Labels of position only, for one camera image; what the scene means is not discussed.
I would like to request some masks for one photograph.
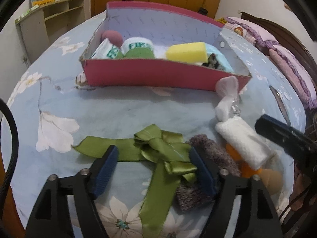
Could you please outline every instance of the blue gripper pad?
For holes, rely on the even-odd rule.
[[[191,163],[197,167],[196,176],[200,188],[212,198],[218,194],[218,166],[211,160],[206,158],[204,151],[199,151],[193,147],[189,151]]]
[[[90,180],[87,184],[89,193],[97,199],[104,193],[107,184],[117,166],[119,150],[116,146],[109,146],[102,158],[96,159],[90,167]]]

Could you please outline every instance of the beige makeup sponge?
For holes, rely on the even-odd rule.
[[[270,195],[274,195],[282,189],[283,177],[280,172],[272,169],[263,169],[259,176]]]

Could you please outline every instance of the wooden bed headboard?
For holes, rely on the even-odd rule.
[[[297,58],[312,78],[315,88],[317,87],[317,64],[296,36],[272,21],[254,17],[246,12],[242,12],[241,18],[253,22],[270,32],[281,46],[287,48]]]

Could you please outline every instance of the white towel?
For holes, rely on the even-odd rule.
[[[215,129],[254,170],[264,165],[273,153],[261,136],[239,116],[217,123]]]

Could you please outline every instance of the white cloth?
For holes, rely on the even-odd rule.
[[[235,76],[222,78],[216,83],[216,92],[222,97],[215,108],[219,121],[225,122],[229,119],[232,104],[238,97],[238,88],[239,83]]]
[[[258,170],[272,155],[261,136],[239,116],[217,123],[215,129],[254,170]]]

